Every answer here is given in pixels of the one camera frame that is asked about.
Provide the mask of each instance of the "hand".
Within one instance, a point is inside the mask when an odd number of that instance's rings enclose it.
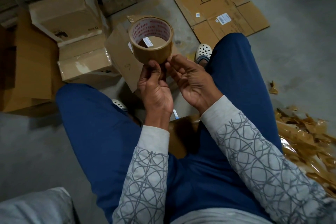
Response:
[[[223,96],[211,75],[186,57],[180,54],[170,56],[165,66],[184,99],[201,115]]]
[[[145,125],[168,130],[174,102],[166,75],[161,73],[160,65],[156,61],[150,60],[149,65],[143,65],[138,89],[146,108]]]

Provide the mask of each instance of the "thigh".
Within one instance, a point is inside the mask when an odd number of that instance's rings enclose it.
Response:
[[[56,102],[97,205],[111,221],[141,128],[106,95],[85,84],[63,86]]]
[[[251,46],[241,33],[222,38],[212,51],[206,66],[219,90],[259,129],[261,134],[280,151],[281,141],[275,121],[271,99]],[[203,124],[199,126],[199,155],[225,160]]]

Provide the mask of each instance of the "person's left hand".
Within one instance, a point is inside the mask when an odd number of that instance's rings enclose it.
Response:
[[[149,65],[143,65],[138,89],[147,112],[145,125],[168,130],[174,102],[165,79],[160,65],[150,60]]]

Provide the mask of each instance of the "person's right hand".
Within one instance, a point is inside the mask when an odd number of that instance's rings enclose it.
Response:
[[[170,56],[165,66],[184,99],[201,115],[223,96],[211,75],[186,57],[180,54]]]

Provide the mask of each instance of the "long sleeve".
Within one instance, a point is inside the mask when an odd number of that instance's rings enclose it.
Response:
[[[272,220],[336,222],[336,201],[286,160],[225,96],[202,115],[201,121]]]
[[[143,126],[124,181],[113,223],[163,223],[169,132]]]

